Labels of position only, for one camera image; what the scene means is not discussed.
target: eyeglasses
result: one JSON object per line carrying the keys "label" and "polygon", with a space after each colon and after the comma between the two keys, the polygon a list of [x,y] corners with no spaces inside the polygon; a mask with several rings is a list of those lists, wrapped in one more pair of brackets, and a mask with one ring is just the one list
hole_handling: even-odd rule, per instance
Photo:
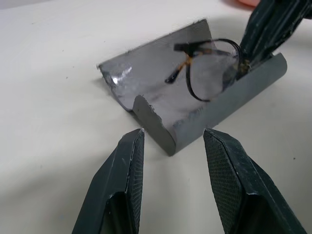
{"label": "eyeglasses", "polygon": [[186,67],[187,88],[200,101],[211,101],[248,69],[242,64],[239,45],[229,39],[175,44],[174,50],[184,52],[187,58],[165,82],[173,84]]}

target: white surface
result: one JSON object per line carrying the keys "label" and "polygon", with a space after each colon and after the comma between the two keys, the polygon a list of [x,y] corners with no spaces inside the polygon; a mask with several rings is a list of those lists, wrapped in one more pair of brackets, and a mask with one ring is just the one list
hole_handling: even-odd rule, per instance
{"label": "white surface", "polygon": [[[0,233],[71,233],[93,175],[139,127],[98,63],[200,18],[213,37],[239,42],[249,14],[217,0],[2,1]],[[216,127],[241,141],[308,233],[311,29],[304,21],[280,49],[287,74]],[[167,157],[146,136],[140,234],[158,233],[223,233],[202,138]]]}

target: white table surface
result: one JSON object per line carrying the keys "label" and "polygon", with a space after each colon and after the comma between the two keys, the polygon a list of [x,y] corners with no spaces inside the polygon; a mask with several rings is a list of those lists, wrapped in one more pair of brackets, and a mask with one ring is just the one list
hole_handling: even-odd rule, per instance
{"label": "white table surface", "polygon": [[[71,233],[90,181],[139,124],[96,65],[207,18],[237,42],[250,11],[227,0],[0,2],[0,233]],[[312,21],[280,48],[286,75],[220,123],[312,232]],[[223,228],[199,138],[173,157],[147,134],[140,234]]]}

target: gray plastic holder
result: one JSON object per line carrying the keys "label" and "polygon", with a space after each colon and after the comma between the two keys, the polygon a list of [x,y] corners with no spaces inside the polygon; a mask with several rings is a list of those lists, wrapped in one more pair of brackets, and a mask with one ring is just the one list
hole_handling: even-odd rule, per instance
{"label": "gray plastic holder", "polygon": [[183,53],[173,51],[174,44],[210,38],[204,19],[98,65],[119,104],[137,116],[170,156],[286,73],[283,55],[272,56],[209,103],[190,95],[185,72],[174,85],[166,84],[164,80],[185,59]]}

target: gray curved stand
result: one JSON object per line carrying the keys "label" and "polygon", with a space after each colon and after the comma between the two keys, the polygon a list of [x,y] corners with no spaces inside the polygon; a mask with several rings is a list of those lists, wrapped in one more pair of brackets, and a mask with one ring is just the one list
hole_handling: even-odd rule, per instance
{"label": "gray curved stand", "polygon": [[101,70],[116,100],[132,111],[154,140],[168,153],[199,138],[269,85],[282,77],[287,63],[282,54],[272,56],[210,103],[193,98],[185,73],[174,85],[165,78],[184,61],[173,51],[175,43],[211,38],[206,20],[201,20],[135,50],[101,63]]}

